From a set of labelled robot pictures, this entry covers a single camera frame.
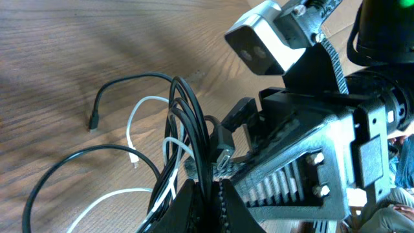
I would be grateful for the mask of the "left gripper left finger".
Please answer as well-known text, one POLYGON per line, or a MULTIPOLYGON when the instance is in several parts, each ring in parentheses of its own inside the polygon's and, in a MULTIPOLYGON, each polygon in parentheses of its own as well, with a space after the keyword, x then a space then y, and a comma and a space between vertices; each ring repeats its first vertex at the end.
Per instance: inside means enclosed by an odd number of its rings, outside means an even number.
POLYGON ((146 232, 185 233, 196 232, 204 207, 199 184, 188 179, 180 189, 173 204, 165 214, 151 224, 146 232))

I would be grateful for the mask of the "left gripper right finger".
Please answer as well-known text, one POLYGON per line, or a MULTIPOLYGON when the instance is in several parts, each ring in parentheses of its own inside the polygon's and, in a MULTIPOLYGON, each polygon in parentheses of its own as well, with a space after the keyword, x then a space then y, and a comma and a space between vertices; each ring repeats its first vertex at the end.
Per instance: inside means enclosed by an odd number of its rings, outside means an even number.
POLYGON ((228 179, 219 181, 219 232, 265 233, 228 179))

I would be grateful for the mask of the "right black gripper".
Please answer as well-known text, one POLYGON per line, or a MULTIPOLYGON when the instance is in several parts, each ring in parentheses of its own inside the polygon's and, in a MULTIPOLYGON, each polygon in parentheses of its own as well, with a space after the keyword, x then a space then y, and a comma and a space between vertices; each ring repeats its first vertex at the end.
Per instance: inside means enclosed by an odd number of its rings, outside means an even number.
POLYGON ((258 220, 342 220, 346 189, 385 177, 383 114, 361 94, 260 92, 267 143, 231 182, 258 220))

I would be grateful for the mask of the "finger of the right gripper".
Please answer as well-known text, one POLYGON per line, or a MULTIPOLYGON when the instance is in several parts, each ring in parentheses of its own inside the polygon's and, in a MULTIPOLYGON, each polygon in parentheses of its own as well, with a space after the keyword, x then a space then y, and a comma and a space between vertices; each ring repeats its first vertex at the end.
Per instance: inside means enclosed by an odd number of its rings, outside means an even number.
POLYGON ((244 97, 234 105, 221 122, 222 126, 232 133, 242 125, 247 125, 250 136, 261 134, 262 123, 254 98, 244 97))

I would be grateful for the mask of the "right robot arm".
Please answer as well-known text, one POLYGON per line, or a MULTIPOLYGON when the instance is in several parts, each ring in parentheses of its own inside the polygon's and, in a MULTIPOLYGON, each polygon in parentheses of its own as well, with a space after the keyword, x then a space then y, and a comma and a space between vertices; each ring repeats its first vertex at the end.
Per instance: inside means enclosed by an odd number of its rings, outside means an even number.
POLYGON ((344 219, 347 189, 374 205, 390 191, 387 136, 413 121, 413 3, 363 1, 347 40, 360 70, 344 75, 321 25, 338 1, 265 1, 226 32, 260 76, 280 75, 225 118, 250 153, 232 177, 257 221, 344 219))

